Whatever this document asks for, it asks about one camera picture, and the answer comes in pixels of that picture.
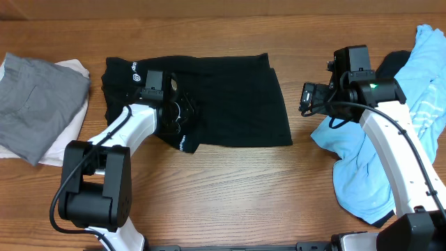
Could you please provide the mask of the black t-shirt with white logo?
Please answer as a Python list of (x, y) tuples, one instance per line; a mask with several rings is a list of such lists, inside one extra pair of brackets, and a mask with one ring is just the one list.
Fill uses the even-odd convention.
[(268, 55), (196, 58), (164, 56), (140, 61), (106, 59), (102, 90), (105, 118), (112, 123), (120, 104), (145, 86), (149, 70), (170, 75), (196, 102), (196, 124), (187, 133), (158, 136), (170, 146), (194, 153), (200, 144), (230, 147), (292, 145), (282, 91)]

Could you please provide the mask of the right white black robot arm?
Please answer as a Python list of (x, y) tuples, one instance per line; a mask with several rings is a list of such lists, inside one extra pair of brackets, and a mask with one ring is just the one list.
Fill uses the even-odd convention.
[(344, 73), (329, 85), (306, 82), (299, 110), (359, 123), (390, 182), (397, 220), (377, 234), (332, 236), (326, 250), (445, 249), (445, 185), (415, 134), (406, 97), (395, 79)]

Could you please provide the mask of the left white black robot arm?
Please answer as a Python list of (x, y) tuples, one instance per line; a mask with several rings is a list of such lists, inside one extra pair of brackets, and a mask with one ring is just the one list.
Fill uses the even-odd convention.
[(49, 221), (62, 234), (96, 237), (104, 250), (148, 250), (147, 238), (130, 219), (131, 157), (151, 135), (179, 135), (197, 106), (174, 80), (146, 84), (125, 100), (110, 99), (121, 105), (121, 114), (89, 141), (66, 146)]

